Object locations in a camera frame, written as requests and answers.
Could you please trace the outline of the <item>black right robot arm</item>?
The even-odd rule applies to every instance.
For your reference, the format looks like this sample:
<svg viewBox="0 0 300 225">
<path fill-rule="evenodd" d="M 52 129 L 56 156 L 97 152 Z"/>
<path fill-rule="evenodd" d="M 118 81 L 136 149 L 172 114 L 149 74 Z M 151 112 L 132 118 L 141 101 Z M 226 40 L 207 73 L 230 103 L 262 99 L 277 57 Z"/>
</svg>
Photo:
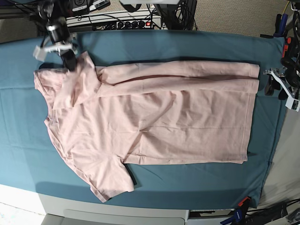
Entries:
<svg viewBox="0 0 300 225">
<path fill-rule="evenodd" d="M 46 0 L 37 7 L 38 14 L 45 24 L 47 36 L 33 51 L 33 57 L 38 61 L 44 61 L 48 53 L 56 53 L 63 65 L 69 71 L 74 71 L 77 59 L 75 38 L 70 34 L 62 7 L 58 1 Z"/>
</svg>

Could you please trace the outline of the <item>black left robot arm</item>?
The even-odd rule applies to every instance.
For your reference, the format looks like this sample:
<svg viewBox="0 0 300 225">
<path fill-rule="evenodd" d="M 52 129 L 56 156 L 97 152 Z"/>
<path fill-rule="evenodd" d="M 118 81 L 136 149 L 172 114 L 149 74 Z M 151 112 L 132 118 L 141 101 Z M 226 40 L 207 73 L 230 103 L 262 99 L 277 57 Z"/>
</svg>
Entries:
<svg viewBox="0 0 300 225">
<path fill-rule="evenodd" d="M 292 15 L 292 31 L 293 36 L 288 37 L 288 15 L 285 11 L 278 14 L 275 21 L 275 32 L 272 36 L 261 34 L 262 38 L 284 38 L 282 58 L 280 60 L 282 69 L 275 69 L 274 73 L 279 77 L 279 81 L 268 72 L 269 76 L 267 85 L 264 89 L 266 96 L 272 96 L 275 90 L 279 90 L 278 99 L 287 100 L 288 93 L 296 100 L 300 99 L 300 2 L 298 0 L 290 0 L 286 4 L 287 8 L 291 6 Z"/>
</svg>

